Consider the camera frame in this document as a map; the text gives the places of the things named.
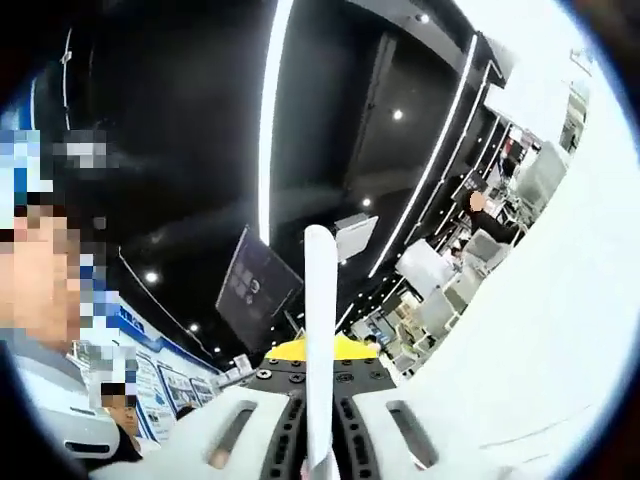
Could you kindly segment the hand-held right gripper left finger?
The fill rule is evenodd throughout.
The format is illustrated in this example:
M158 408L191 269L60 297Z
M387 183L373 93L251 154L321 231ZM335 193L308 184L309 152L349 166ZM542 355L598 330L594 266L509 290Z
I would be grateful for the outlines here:
M305 479L306 435L288 414L302 395L232 386L177 421L158 450L115 462L93 479Z

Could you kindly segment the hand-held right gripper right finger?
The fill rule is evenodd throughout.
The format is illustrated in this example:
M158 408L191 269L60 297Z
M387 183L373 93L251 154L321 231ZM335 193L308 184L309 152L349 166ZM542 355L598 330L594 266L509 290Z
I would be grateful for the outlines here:
M379 354L334 337L334 434L344 479L506 479L447 417L397 385Z

